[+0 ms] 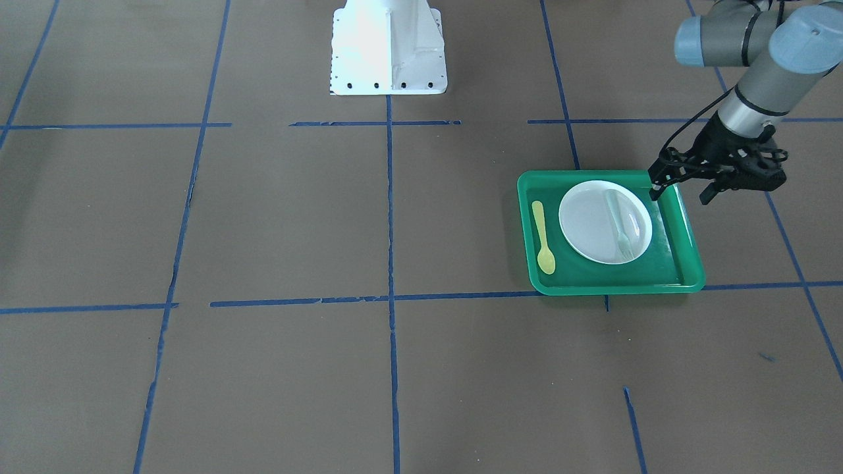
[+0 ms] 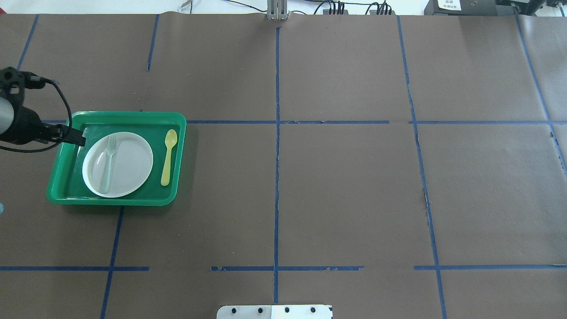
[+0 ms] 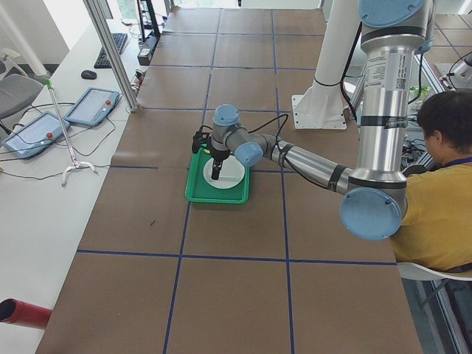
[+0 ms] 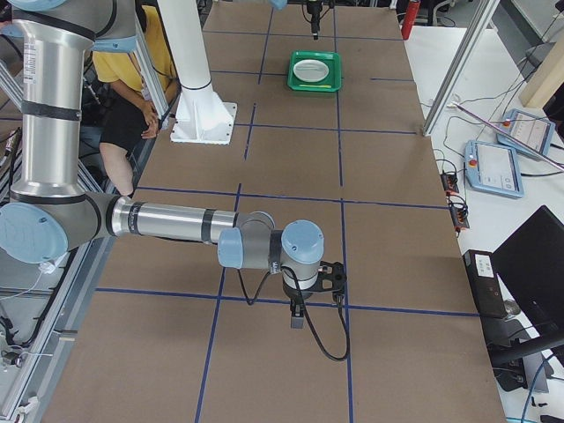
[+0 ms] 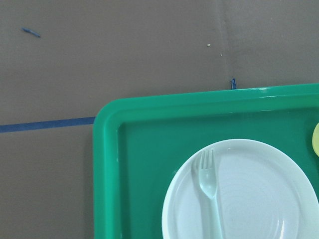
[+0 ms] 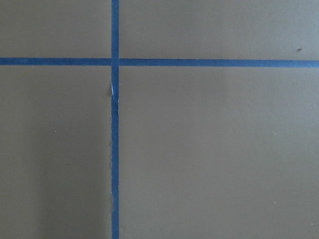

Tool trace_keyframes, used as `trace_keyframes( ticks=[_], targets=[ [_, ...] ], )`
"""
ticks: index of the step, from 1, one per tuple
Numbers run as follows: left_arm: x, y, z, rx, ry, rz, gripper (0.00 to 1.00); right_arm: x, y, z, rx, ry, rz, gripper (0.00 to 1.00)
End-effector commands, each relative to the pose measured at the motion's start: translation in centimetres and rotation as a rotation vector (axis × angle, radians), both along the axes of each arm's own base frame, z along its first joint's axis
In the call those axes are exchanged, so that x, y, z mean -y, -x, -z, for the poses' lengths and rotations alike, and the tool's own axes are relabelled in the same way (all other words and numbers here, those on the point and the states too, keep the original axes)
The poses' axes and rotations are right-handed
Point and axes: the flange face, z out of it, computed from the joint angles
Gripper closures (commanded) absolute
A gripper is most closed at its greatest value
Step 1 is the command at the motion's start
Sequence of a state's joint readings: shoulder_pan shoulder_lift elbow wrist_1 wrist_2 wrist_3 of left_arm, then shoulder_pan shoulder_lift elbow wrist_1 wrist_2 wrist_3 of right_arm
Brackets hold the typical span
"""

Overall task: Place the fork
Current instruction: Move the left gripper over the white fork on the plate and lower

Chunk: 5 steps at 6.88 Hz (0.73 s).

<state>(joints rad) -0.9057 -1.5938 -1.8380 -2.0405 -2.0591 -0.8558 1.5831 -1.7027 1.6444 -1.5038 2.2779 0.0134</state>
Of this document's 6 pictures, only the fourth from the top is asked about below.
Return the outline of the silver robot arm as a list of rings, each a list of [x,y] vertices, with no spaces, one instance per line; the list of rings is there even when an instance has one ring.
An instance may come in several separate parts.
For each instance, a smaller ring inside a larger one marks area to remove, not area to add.
[[[287,0],[270,0],[269,4],[277,11],[281,11],[290,4]],[[313,39],[319,39],[320,23],[322,19],[322,1],[299,1],[302,17],[309,23]]]
[[[309,323],[306,299],[323,290],[323,233],[297,220],[277,230],[261,211],[243,214],[87,192],[78,185],[85,52],[130,52],[141,35],[131,1],[16,1],[24,35],[22,175],[1,209],[1,246],[25,263],[55,259],[106,236],[202,242],[236,270],[280,274],[291,325]]]

